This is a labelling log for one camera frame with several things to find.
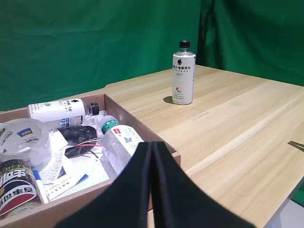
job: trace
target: packing tape roll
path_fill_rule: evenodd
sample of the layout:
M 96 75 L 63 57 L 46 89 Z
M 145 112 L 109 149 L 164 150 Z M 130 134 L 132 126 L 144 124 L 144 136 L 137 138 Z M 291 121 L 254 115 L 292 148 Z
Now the packing tape roll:
M 48 127 L 43 122 L 25 118 L 0 125 L 0 162 L 25 160 L 41 171 L 51 157 Z

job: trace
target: white plastic bottle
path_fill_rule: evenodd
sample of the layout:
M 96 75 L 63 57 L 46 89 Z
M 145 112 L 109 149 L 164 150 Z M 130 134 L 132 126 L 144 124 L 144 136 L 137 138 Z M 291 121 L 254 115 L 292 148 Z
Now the white plastic bottle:
M 143 140 L 132 127 L 121 125 L 111 115 L 106 115 L 100 124 L 106 155 L 118 175 L 135 153 L 138 143 Z
M 81 99 L 52 101 L 28 106 L 29 118 L 45 122 L 49 131 L 60 127 L 80 125 L 86 116 L 98 114 L 98 103 L 86 104 Z
M 181 41 L 180 51 L 173 54 L 172 101 L 178 105 L 188 105 L 193 101 L 196 56 L 189 48 L 189 41 Z

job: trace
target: wood grain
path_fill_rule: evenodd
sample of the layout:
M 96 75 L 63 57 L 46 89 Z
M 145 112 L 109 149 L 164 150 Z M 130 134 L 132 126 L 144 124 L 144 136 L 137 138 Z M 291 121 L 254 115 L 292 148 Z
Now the wood grain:
M 197 66 L 194 102 L 181 106 L 170 104 L 171 76 L 86 94 L 107 93 L 181 153 L 203 191 L 263 227 L 304 175 L 304 153 L 287 144 L 304 143 L 304 87 Z

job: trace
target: red wire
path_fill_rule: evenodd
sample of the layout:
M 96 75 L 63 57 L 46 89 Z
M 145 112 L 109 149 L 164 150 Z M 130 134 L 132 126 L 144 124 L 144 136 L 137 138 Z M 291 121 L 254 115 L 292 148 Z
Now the red wire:
M 80 145 L 76 145 L 76 146 L 100 146 L 100 147 L 103 147 L 102 145 L 97 145 L 97 144 L 80 144 Z

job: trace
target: paper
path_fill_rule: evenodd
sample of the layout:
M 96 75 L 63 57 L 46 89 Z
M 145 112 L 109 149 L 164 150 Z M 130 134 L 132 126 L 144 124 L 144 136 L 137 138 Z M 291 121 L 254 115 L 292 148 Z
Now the paper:
M 62 168 L 58 179 L 52 184 L 44 185 L 47 197 L 50 201 L 54 200 L 62 193 L 74 187 L 80 180 L 88 176 L 78 167 L 76 167 L 66 156 L 62 159 Z
M 102 147 L 94 147 L 92 151 L 97 155 L 98 158 L 96 158 L 95 155 L 93 155 L 92 153 L 88 152 L 82 156 L 70 159 L 70 161 L 72 161 L 76 167 L 81 169 L 89 176 L 88 179 L 72 187 L 71 189 L 60 195 L 57 199 L 89 188 L 93 185 L 99 184 L 109 179 L 109 176 L 105 172 L 99 160 L 99 158 L 102 156 Z
M 59 131 L 49 134 L 52 158 L 47 166 L 39 172 L 44 185 L 53 183 L 61 170 L 62 158 L 66 151 L 67 141 Z

